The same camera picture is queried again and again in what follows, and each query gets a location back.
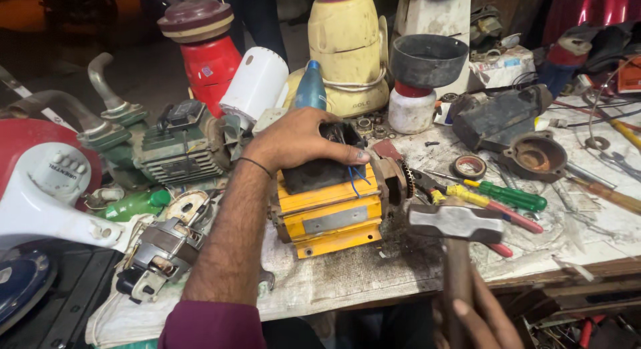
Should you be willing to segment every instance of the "black wrist band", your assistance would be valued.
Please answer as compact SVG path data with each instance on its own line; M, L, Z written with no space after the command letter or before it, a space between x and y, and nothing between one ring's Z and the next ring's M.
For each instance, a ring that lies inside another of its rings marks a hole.
M267 175L269 175L269 178L270 178L270 179L274 180L274 176L269 172L269 170L267 170L263 165L259 164L258 162L255 162L255 161L254 161L254 160L252 160L251 158L246 158L246 157L239 157L238 159L239 159L239 160L249 161L249 162L251 162L252 164L254 164L254 165L256 165L256 166L260 167L261 169L265 170L265 172L267 173Z

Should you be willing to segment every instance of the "red mixer grinder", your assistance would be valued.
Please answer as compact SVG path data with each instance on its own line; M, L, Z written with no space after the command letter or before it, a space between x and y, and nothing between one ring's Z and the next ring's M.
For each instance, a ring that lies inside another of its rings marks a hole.
M180 43L194 99L204 102L217 118L242 57L227 34L234 14L217 0L184 0L172 4L158 20L160 31Z

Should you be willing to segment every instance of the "wrench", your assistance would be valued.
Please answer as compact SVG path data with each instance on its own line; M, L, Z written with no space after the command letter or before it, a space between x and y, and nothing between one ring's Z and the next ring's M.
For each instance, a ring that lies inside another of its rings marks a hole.
M641 171L639 171L639 170L635 169L634 167L630 166L626 162L626 158L623 157L623 155L621 155L620 153L617 153L617 152L613 151L612 152L612 156L608 156L605 153L601 153L601 154L599 154L599 157L604 161L607 161L607 162L609 162L611 164L614 164L614 165L618 166L621 170L623 170L625 173L630 175L633 179L635 179L636 181L641 182Z
M263 268L263 264L260 264L260 272L258 272L258 283L260 284L261 282L267 282L267 287L269 288L269 291L274 290L274 282L276 281L276 277L274 276L274 273L271 271L265 270Z

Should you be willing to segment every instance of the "blue wire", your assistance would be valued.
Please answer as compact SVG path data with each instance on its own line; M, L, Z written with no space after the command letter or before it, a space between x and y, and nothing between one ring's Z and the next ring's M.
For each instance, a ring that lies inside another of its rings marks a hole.
M367 180L366 178L363 177L363 175L358 171L358 169L356 167L354 167L353 169L354 169L354 171L357 172L358 176L360 176L360 178L363 179L367 183L367 185L370 185L370 186L372 185L372 183L369 182L369 180ZM348 166L348 173L349 173L349 179L352 181L352 189L354 189L354 192L356 192L357 197L360 199L360 194L358 193L356 186L354 186L354 176L352 175L352 167L351 166Z
M366 178L364 178L364 177L363 177L363 175L361 175L360 171L358 171L358 169L357 169L356 167L354 168L354 171L356 171L356 172L357 172L358 176L360 176L360 177L361 177L361 179L363 179L363 180L367 183L367 185L372 186L372 183L371 183L371 182L369 182Z

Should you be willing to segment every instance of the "green screwdriver handle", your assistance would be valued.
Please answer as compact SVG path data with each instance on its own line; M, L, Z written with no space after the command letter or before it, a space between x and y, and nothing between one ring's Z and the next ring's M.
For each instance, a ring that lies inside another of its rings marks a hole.
M482 194L493 199L530 211L541 211L548 205L545 197L529 194L521 190L510 189L509 187L496 186L489 181L481 182L481 185L479 185L477 189Z

